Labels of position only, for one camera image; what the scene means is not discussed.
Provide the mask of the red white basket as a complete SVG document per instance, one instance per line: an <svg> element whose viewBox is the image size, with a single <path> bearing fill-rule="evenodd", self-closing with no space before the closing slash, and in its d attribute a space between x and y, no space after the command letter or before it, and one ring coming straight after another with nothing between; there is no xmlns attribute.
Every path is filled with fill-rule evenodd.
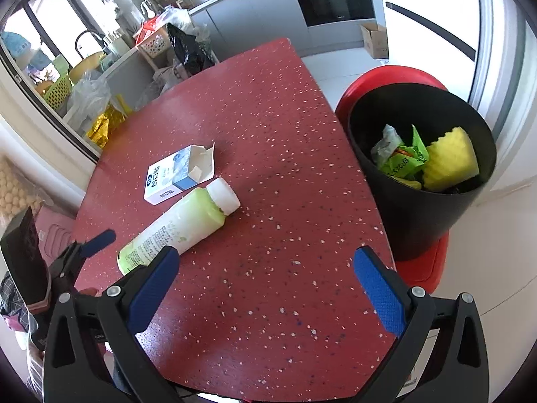
<svg viewBox="0 0 537 403"><path fill-rule="evenodd" d="M154 71L158 70L155 59L171 47L166 24L160 22L157 16L146 21L137 32L135 47L147 64Z"/></svg>

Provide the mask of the cardboard box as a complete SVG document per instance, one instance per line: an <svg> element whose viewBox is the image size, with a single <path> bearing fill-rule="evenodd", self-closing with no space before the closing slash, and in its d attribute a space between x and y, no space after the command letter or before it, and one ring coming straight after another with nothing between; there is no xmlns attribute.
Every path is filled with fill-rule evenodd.
<svg viewBox="0 0 537 403"><path fill-rule="evenodd" d="M365 49L374 59L387 59L389 57L389 44L386 27L376 22L362 23L360 25Z"/></svg>

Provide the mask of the blue white milk carton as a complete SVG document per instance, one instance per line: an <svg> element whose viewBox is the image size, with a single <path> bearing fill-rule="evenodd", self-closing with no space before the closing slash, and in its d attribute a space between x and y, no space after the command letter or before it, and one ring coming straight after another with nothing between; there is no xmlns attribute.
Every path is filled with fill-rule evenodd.
<svg viewBox="0 0 537 403"><path fill-rule="evenodd" d="M144 199L155 206L215 175L215 146L190 145L148 167Z"/></svg>

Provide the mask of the yellow foil bag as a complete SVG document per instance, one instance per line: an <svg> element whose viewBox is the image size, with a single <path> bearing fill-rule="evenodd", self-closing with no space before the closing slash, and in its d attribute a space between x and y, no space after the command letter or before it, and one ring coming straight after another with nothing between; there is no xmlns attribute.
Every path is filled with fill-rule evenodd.
<svg viewBox="0 0 537 403"><path fill-rule="evenodd" d="M109 102L106 109L96 117L92 127L86 133L88 139L99 148L106 146L112 133L133 113L121 94L115 95L115 100L119 107L115 107Z"/></svg>

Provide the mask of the black kitchen faucet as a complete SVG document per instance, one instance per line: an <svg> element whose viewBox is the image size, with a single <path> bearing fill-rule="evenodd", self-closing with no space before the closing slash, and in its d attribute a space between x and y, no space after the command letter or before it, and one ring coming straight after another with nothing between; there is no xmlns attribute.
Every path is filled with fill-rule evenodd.
<svg viewBox="0 0 537 403"><path fill-rule="evenodd" d="M95 30L86 30L80 33L75 39L75 50L81 59L90 57L95 53L107 55L109 52L105 36Z"/></svg>

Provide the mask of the black trash bin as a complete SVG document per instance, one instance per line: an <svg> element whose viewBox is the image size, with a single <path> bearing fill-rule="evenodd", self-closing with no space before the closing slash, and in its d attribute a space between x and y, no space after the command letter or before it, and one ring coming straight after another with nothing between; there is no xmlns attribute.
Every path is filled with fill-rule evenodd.
<svg viewBox="0 0 537 403"><path fill-rule="evenodd" d="M489 126L454 94L421 84L381 86L358 99L347 128L397 260L429 249L470 207L490 180L497 150ZM432 175L452 166L462 152L439 160L433 149L461 129L469 136L478 171L439 188Z"/></svg>

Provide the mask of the green plastic basket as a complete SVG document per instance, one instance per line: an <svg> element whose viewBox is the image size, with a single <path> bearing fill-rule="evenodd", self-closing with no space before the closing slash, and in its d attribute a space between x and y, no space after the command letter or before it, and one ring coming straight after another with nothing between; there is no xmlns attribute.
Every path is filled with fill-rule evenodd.
<svg viewBox="0 0 537 403"><path fill-rule="evenodd" d="M44 94L46 104L54 111L57 111L71 95L72 87L69 75L59 77Z"/></svg>

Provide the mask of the yellow sponge cloth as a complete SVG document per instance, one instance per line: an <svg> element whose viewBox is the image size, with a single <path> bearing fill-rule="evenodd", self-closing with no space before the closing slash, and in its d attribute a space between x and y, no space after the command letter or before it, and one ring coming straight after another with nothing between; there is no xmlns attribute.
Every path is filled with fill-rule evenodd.
<svg viewBox="0 0 537 403"><path fill-rule="evenodd" d="M480 173L472 140L462 127L454 127L427 147L429 160L423 168L423 186L442 192Z"/></svg>

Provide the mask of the white refrigerator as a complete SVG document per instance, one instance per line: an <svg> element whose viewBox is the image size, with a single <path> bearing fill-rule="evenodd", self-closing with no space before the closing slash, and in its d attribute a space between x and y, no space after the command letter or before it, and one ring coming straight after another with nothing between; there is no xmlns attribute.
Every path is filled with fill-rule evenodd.
<svg viewBox="0 0 537 403"><path fill-rule="evenodd" d="M422 70L467 100L480 42L479 0L382 0L390 64Z"/></svg>

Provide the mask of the large light green bottle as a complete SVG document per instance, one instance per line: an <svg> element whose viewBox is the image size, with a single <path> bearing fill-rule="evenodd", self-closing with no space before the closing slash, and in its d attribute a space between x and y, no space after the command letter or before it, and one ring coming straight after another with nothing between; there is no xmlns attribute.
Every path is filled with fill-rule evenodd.
<svg viewBox="0 0 537 403"><path fill-rule="evenodd" d="M238 196L221 177L195 188L119 251L120 272L125 275L149 265L166 245L185 253L223 227L227 216L239 208Z"/></svg>

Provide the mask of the black plastic bag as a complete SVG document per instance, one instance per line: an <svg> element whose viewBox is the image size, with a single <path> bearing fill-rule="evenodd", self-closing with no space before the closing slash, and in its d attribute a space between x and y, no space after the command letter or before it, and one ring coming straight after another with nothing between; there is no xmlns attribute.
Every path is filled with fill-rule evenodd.
<svg viewBox="0 0 537 403"><path fill-rule="evenodd" d="M194 76L215 65L214 60L198 44L195 36L186 34L173 24L167 24L166 30L176 58L188 74Z"/></svg>

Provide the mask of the clear plastic bag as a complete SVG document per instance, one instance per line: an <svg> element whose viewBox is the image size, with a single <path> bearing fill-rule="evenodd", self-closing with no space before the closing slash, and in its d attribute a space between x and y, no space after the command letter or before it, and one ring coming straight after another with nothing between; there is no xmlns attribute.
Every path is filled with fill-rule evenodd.
<svg viewBox="0 0 537 403"><path fill-rule="evenodd" d="M106 77L99 76L96 70L85 72L69 96L65 122L79 135L86 133L105 111L110 99Z"/></svg>

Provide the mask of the green snack bag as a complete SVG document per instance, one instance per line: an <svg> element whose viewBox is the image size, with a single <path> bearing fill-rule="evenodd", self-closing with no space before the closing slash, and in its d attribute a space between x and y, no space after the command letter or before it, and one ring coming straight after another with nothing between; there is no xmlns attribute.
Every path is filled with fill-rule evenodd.
<svg viewBox="0 0 537 403"><path fill-rule="evenodd" d="M416 127L411 126L411 129L411 144L406 146L396 129L386 125L382 139L371 149L371 158L384 175L404 186L421 190L423 169L430 155Z"/></svg>

